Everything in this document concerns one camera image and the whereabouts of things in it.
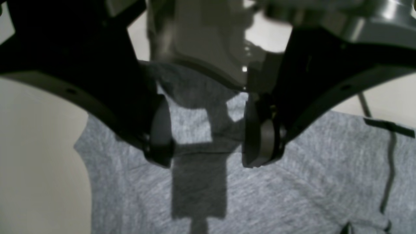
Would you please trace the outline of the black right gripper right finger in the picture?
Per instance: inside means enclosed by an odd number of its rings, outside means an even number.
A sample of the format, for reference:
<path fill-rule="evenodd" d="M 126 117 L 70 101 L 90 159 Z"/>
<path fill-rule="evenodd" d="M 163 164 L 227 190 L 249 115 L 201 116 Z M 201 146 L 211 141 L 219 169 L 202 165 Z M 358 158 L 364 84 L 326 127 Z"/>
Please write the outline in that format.
<path fill-rule="evenodd" d="M 283 54 L 268 54 L 261 78 L 275 84 L 249 94 L 242 164 L 266 166 L 285 146 L 346 99 L 415 72 L 415 49 L 347 43 L 324 29 L 297 28 Z"/>

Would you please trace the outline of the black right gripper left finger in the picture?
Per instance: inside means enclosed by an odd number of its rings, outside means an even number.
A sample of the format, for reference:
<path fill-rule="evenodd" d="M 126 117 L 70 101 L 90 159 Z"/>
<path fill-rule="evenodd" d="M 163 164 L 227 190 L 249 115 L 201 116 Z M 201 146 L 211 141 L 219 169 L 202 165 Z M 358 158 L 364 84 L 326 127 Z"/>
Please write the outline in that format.
<path fill-rule="evenodd" d="M 1 76 L 88 111 L 150 163 L 171 166 L 168 102 L 138 62 L 128 26 L 144 0 L 2 0 L 15 34 L 1 44 Z"/>

